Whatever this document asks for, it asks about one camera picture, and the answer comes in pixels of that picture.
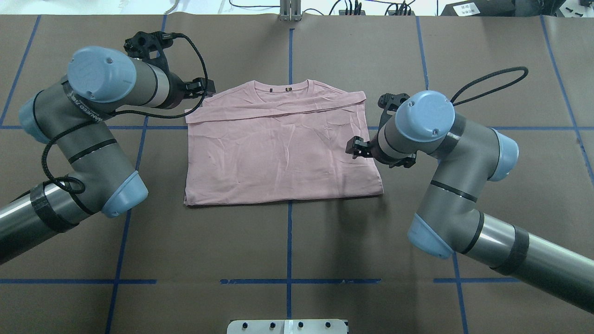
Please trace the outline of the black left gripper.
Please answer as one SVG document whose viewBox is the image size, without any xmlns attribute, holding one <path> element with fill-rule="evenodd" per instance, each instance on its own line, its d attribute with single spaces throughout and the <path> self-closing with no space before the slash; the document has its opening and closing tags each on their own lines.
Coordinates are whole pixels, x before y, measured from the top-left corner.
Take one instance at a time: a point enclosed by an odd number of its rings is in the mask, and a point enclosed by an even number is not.
<svg viewBox="0 0 594 334">
<path fill-rule="evenodd" d="M 169 93 L 165 99 L 165 109 L 176 108 L 184 99 L 208 98 L 216 94 L 214 82 L 208 78 L 185 82 L 172 71 L 167 74 L 167 78 Z"/>
</svg>

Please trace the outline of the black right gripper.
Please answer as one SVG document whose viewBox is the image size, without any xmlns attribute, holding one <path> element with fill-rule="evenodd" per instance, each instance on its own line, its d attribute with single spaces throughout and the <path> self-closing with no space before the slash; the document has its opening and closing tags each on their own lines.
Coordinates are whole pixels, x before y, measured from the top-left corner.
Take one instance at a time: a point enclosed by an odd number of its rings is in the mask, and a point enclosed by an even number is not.
<svg viewBox="0 0 594 334">
<path fill-rule="evenodd" d="M 405 146 L 414 145 L 416 142 L 404 136 L 398 129 L 387 132 L 386 129 L 378 130 L 375 137 L 370 142 L 365 141 L 362 137 L 354 136 L 348 140 L 346 150 L 353 150 L 351 153 L 352 159 L 356 158 L 374 158 L 376 161 L 389 168 L 403 167 L 410 168 L 416 163 L 416 151 L 412 153 L 404 153 L 399 150 Z"/>
</svg>

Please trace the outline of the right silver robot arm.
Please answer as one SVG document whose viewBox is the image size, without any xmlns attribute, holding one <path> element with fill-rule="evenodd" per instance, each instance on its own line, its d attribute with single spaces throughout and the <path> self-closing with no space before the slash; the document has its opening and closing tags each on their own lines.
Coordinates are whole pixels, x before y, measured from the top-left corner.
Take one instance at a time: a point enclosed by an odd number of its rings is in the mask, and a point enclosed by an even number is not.
<svg viewBox="0 0 594 334">
<path fill-rule="evenodd" d="M 592 259 L 477 209 L 484 185 L 504 179 L 517 164 L 517 142 L 467 120 L 437 91 L 386 93 L 378 106 L 378 133 L 369 141 L 352 137 L 347 154 L 389 167 L 410 168 L 420 152 L 438 161 L 407 233 L 415 247 L 442 259 L 458 252 L 593 312 Z"/>
</svg>

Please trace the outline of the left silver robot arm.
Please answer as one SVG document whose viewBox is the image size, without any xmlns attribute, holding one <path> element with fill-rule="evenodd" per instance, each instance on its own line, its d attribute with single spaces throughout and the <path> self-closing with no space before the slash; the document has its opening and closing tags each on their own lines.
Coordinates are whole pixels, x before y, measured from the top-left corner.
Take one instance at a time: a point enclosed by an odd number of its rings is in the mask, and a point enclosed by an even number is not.
<svg viewBox="0 0 594 334">
<path fill-rule="evenodd" d="M 76 51 L 65 76 L 19 110 L 23 130 L 45 145 L 46 180 L 1 209 L 1 262 L 98 212 L 114 218 L 147 198 L 140 174 L 106 125 L 117 108 L 172 109 L 215 90 L 208 76 L 183 82 L 169 71 L 163 51 L 144 61 L 107 47 Z"/>
</svg>

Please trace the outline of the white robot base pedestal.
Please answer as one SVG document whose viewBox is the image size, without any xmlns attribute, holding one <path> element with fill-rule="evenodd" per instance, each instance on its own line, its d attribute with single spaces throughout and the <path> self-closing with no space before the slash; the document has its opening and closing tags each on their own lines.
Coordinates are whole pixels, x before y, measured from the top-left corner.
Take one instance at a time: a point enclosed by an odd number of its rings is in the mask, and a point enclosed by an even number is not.
<svg viewBox="0 0 594 334">
<path fill-rule="evenodd" d="M 227 334 L 348 334 L 348 321 L 341 319 L 235 320 Z"/>
</svg>

